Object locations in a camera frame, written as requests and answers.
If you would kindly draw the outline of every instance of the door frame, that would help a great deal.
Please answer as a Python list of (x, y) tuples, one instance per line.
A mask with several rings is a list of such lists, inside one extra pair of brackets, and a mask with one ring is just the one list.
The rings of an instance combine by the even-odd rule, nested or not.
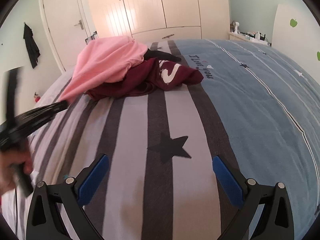
[[(91, 34), (90, 34), (90, 29), (89, 29), (89, 25), (88, 25), (87, 19), (85, 17), (82, 1), (81, 0), (77, 0), (77, 3), (78, 3), (79, 10), (80, 10), (80, 15), (81, 15), (82, 21), (84, 23), (84, 29), (86, 31), (87, 37), (89, 37), (89, 36), (91, 36)], [(65, 70), (65, 68), (63, 66), (63, 63), (62, 63), (60, 57), (59, 57), (59, 54), (58, 54), (57, 49), (55, 47), (55, 44), (53, 42), (53, 38), (51, 36), (51, 33), (49, 32), (49, 25), (48, 25), (48, 22), (47, 22), (47, 18), (45, 16), (43, 0), (39, 0), (39, 8), (40, 8), (41, 21), (42, 21), (42, 24), (43, 24), (43, 27), (44, 27), (44, 32), (45, 32), (45, 35), (47, 36), (47, 40), (49, 42), (51, 51), (53, 53), (53, 57), (56, 60), (58, 68), (60, 69), (61, 73), (64, 73), (66, 70)]]

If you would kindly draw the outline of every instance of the clothing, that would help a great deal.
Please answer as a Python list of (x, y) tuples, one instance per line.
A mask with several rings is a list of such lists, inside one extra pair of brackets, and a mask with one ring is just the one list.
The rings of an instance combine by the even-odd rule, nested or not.
[(128, 36), (91, 41), (78, 55), (72, 80), (58, 101), (72, 103), (77, 95), (101, 84), (121, 81), (127, 71), (143, 62), (148, 47)]
[(151, 59), (153, 57), (158, 58), (159, 60), (169, 60), (173, 62), (180, 62), (181, 58), (176, 57), (170, 53), (164, 52), (164, 51), (159, 51), (159, 50), (150, 50), (148, 49), (147, 52), (144, 54), (144, 60)]
[(30, 27), (24, 24), (23, 38), (26, 43), (27, 52), (31, 62), (32, 68), (38, 65), (38, 58), (40, 56), (39, 48), (33, 39), (33, 32)]
[(105, 97), (134, 97), (152, 93), (157, 88), (169, 91), (186, 84), (199, 84), (203, 79), (200, 71), (171, 61), (151, 58), (135, 68), (131, 68), (124, 80), (116, 83), (103, 83), (87, 94), (94, 100)]

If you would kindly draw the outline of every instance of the blue gripper pad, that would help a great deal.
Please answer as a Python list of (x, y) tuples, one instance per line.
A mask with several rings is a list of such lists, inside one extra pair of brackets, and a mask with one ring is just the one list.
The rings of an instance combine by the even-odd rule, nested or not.
[(80, 207), (90, 203), (108, 169), (109, 158), (103, 155), (78, 189), (78, 204)]
[(242, 208), (244, 204), (242, 188), (218, 156), (212, 158), (212, 167), (231, 204), (239, 209)]

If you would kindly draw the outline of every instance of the pink cloth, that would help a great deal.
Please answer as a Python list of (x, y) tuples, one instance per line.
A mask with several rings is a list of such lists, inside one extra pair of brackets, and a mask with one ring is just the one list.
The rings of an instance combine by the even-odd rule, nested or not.
[(78, 55), (72, 80), (58, 101), (72, 103), (75, 98), (102, 83), (123, 80), (127, 71), (143, 62), (148, 47), (128, 36), (101, 38)]

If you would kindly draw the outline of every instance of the maroon garment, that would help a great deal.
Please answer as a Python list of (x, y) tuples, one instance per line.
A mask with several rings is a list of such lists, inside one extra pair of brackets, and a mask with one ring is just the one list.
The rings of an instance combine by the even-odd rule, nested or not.
[(169, 91), (175, 86), (199, 84), (200, 71), (172, 61), (151, 58), (130, 68), (122, 81), (103, 83), (86, 92), (92, 99), (105, 97), (135, 97), (152, 93), (157, 88)]

